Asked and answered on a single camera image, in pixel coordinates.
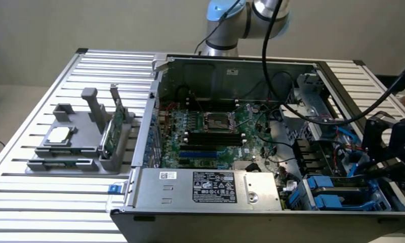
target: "motherboard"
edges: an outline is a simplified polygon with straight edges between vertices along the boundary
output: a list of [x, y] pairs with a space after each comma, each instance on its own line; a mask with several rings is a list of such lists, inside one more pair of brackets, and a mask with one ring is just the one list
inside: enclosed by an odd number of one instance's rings
[[163, 168], [236, 169], [256, 162], [264, 165], [276, 150], [268, 106], [255, 103], [192, 105], [172, 103], [166, 111]]

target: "power supply label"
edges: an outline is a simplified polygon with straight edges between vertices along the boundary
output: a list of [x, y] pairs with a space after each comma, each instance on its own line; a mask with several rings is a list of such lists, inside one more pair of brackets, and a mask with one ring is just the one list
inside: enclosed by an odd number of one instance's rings
[[192, 183], [192, 199], [196, 203], [238, 203], [235, 173], [194, 172]]

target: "floor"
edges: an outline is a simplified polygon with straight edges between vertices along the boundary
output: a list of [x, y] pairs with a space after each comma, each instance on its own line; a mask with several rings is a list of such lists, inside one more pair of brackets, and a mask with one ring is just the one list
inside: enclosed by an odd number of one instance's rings
[[[39, 103], [48, 87], [0, 85], [0, 140], [7, 143]], [[372, 243], [405, 243], [405, 235], [391, 235]]]

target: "barcode sticker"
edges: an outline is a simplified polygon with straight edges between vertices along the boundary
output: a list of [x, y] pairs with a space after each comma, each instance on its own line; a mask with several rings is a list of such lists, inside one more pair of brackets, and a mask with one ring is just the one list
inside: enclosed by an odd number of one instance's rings
[[160, 172], [160, 179], [162, 180], [176, 180], [178, 179], [178, 172], [175, 172], [175, 171]]

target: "metal bracket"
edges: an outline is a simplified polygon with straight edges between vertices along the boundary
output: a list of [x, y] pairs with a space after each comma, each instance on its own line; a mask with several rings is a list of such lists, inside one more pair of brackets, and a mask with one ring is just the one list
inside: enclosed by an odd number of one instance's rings
[[155, 72], [159, 72], [168, 68], [168, 63], [171, 59], [168, 58], [168, 54], [156, 54], [152, 61], [152, 69]]

